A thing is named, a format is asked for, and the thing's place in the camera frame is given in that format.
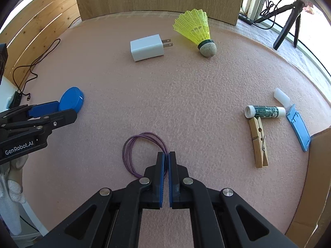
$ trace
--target black tripod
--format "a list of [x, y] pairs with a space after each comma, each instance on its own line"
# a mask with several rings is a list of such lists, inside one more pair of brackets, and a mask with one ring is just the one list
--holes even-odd
[[[301, 21], [301, 11], [303, 9], [303, 7], [305, 6], [305, 4], [301, 1], [301, 0], [296, 0], [294, 1], [292, 4], [290, 5], [284, 5], [281, 8], [278, 8], [274, 11], [272, 11], [269, 14], [269, 18], [276, 16], [280, 13], [283, 13], [287, 10], [292, 9], [292, 12], [289, 16], [289, 18], [286, 21], [286, 24], [284, 26], [284, 28], [282, 29], [282, 31], [280, 32], [280, 34], [278, 35], [276, 41], [273, 44], [273, 48], [275, 50], [277, 50], [279, 48], [279, 46], [282, 44], [282, 42], [284, 41], [285, 37], [287, 36], [287, 34], [289, 33], [291, 27], [293, 26], [294, 22], [295, 22], [295, 34], [294, 34], [294, 47], [297, 47], [297, 41], [298, 41], [298, 37], [299, 37], [299, 30], [300, 30], [300, 21]], [[266, 20], [264, 17], [261, 17], [259, 19], [257, 19], [256, 21], [254, 21], [254, 23], [261, 23], [264, 20]]]

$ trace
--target white power adapter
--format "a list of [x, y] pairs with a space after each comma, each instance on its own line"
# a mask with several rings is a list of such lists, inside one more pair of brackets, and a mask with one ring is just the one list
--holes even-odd
[[163, 48], [173, 46], [171, 39], [161, 40], [159, 34], [131, 41], [131, 54], [134, 61], [164, 55]]

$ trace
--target blue round object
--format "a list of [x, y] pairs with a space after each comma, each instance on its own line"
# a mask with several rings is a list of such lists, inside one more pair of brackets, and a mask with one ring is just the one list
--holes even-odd
[[63, 95], [59, 104], [59, 111], [74, 109], [76, 113], [82, 108], [84, 94], [77, 87], [69, 88]]

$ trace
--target silver screw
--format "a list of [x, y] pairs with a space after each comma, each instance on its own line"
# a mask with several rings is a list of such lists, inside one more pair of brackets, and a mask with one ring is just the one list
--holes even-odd
[[149, 184], [149, 179], [147, 177], [142, 177], [139, 179], [139, 183], [141, 183], [142, 185], [147, 185]]
[[233, 190], [231, 188], [223, 189], [223, 195], [227, 197], [231, 197], [233, 195]]
[[185, 177], [183, 179], [183, 183], [186, 184], [186, 185], [191, 185], [191, 184], [193, 184], [193, 179], [189, 178], [189, 177]]
[[108, 196], [110, 194], [110, 190], [105, 187], [105, 188], [100, 189], [99, 193], [101, 196]]

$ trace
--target shuttlecock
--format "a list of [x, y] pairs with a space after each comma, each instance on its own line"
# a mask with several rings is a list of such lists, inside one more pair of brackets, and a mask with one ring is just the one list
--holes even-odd
[[209, 58], [216, 54], [216, 45], [210, 39], [207, 14], [202, 9], [193, 9], [180, 14], [175, 20], [173, 29], [197, 44], [203, 56]]

